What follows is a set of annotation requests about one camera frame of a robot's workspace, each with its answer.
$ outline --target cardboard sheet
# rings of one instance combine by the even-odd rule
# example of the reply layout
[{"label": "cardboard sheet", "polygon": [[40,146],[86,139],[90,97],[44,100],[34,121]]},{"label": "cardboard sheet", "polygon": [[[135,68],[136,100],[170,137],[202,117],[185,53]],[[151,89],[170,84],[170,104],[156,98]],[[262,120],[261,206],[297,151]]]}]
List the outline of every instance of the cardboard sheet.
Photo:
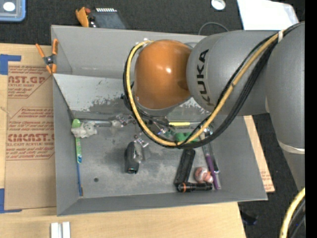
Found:
[{"label": "cardboard sheet", "polygon": [[[50,46],[43,50],[52,53]],[[0,44],[0,54],[20,56],[8,62],[1,114],[7,119],[4,208],[55,206],[52,76],[35,45]]]}]

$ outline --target ball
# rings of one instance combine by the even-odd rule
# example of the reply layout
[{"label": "ball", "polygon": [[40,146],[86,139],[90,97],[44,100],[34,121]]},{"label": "ball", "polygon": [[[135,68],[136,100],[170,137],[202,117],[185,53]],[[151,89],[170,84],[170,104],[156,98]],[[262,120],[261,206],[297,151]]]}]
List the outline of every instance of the ball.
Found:
[{"label": "ball", "polygon": [[211,173],[208,171],[207,168],[204,167],[198,167],[195,170],[195,180],[199,183],[201,182],[213,182],[213,178],[211,176]]}]

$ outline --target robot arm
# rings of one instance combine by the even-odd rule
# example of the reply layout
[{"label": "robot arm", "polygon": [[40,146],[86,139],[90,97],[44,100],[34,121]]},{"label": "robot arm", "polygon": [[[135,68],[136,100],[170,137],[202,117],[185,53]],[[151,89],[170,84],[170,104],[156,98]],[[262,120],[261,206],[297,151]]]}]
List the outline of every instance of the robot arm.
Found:
[{"label": "robot arm", "polygon": [[[217,114],[228,115],[228,119],[205,143],[221,134],[236,115],[270,112],[281,147],[301,151],[304,85],[296,80],[304,78],[305,24],[287,29],[283,35],[279,40],[281,35],[276,31],[226,32],[202,39],[192,45],[192,50],[169,40],[148,42],[144,48],[139,44],[137,49],[142,50],[136,60],[134,87],[129,87],[129,94],[126,91],[134,115],[140,111],[160,119],[190,96],[211,112],[185,142],[159,139],[139,118],[141,128],[164,146],[195,148],[202,142],[188,142],[197,138]],[[125,89],[128,74],[124,76]]]}]

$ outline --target small tool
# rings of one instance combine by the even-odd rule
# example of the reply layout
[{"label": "small tool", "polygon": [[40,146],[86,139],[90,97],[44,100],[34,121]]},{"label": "small tool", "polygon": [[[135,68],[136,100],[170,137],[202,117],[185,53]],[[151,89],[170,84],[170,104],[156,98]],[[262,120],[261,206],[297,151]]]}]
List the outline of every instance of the small tool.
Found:
[{"label": "small tool", "polygon": [[44,52],[39,44],[35,44],[36,48],[38,49],[38,51],[40,53],[41,58],[43,58],[43,60],[46,64],[46,69],[48,70],[48,72],[50,74],[56,73],[56,70],[57,70],[57,65],[55,63],[55,60],[56,60],[56,56],[58,53],[58,44],[59,44],[58,40],[54,39],[53,45],[52,45],[52,55],[50,55],[49,57],[45,56],[45,54],[44,54]]},{"label": "small tool", "polygon": [[125,171],[129,174],[136,174],[139,170],[141,157],[137,152],[134,142],[130,142],[124,152]]}]

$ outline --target cardboard box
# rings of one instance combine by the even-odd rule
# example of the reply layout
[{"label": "cardboard box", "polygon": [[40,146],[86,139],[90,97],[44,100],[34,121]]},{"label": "cardboard box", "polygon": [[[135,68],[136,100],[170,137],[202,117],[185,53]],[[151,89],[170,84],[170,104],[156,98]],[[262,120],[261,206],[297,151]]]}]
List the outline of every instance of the cardboard box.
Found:
[{"label": "cardboard box", "polygon": [[[43,50],[50,55],[50,46]],[[6,129],[1,142],[5,152],[4,208],[56,206],[53,78],[35,45],[0,44],[0,54],[5,84],[1,87],[7,95],[1,107],[1,121],[7,120],[1,127]]]},{"label": "cardboard box", "polygon": [[[78,176],[72,120],[111,120],[117,114],[129,114],[120,96],[124,64],[135,43],[144,38],[189,43],[203,36],[52,26],[55,38],[59,41],[53,79],[58,215],[267,199],[244,117],[237,117],[212,143],[221,170],[221,190],[176,192],[173,180],[182,151],[151,141],[138,174],[125,173],[123,154],[138,132],[134,126],[99,127],[97,135],[81,139],[83,162]],[[191,99],[168,117],[201,121],[206,115]],[[219,116],[215,125],[223,118]],[[192,171],[204,163],[197,148]]]}]

